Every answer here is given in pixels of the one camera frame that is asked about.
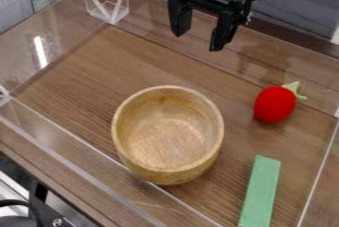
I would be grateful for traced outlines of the red felt strawberry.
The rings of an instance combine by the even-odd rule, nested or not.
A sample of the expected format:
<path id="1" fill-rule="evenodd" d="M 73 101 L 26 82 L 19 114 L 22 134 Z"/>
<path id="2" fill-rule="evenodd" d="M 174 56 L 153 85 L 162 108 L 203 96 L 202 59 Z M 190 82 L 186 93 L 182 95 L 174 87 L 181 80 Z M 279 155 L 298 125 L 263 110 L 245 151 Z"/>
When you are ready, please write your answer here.
<path id="1" fill-rule="evenodd" d="M 299 86 L 301 83 L 294 81 L 266 88 L 254 102 L 254 117 L 270 124 L 283 121 L 294 111 L 297 102 L 307 99 L 298 92 Z"/>

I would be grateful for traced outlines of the clear acrylic corner bracket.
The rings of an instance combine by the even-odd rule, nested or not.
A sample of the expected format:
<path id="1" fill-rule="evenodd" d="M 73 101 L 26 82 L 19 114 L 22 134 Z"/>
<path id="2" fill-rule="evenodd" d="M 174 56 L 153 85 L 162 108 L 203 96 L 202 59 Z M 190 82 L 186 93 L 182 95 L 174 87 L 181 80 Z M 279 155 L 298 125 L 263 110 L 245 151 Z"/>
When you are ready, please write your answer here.
<path id="1" fill-rule="evenodd" d="M 130 13 L 129 0 L 85 0 L 89 14 L 103 20 L 107 24 L 115 25 Z"/>

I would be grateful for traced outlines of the green flat block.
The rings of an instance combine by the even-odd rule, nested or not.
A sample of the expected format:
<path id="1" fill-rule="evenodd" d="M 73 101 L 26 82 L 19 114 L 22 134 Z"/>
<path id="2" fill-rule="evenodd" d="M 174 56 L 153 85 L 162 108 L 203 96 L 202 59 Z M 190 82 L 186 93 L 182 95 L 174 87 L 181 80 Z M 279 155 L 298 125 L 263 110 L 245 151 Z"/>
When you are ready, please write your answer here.
<path id="1" fill-rule="evenodd" d="M 281 161 L 257 155 L 238 227 L 270 227 Z"/>

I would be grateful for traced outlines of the wooden bowl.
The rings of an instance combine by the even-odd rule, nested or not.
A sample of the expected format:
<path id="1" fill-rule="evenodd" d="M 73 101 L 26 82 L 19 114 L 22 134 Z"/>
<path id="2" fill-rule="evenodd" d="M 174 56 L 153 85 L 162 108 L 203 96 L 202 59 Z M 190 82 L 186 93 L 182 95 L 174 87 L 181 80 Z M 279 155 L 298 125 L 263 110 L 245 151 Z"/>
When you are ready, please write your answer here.
<path id="1" fill-rule="evenodd" d="M 175 185 L 214 164 L 225 141 L 222 112 L 199 91 L 159 85 L 130 95 L 111 121 L 118 156 L 143 179 Z"/>

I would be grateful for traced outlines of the black table leg bracket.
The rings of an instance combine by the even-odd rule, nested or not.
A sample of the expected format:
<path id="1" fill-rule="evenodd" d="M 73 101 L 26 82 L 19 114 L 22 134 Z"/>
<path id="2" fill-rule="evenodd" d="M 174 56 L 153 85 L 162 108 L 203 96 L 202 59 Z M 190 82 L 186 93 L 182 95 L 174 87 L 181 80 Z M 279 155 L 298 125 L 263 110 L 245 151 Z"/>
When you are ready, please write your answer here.
<path id="1" fill-rule="evenodd" d="M 35 181 L 30 190 L 30 203 L 39 213 L 42 227 L 77 227 L 47 204 L 49 189 Z"/>

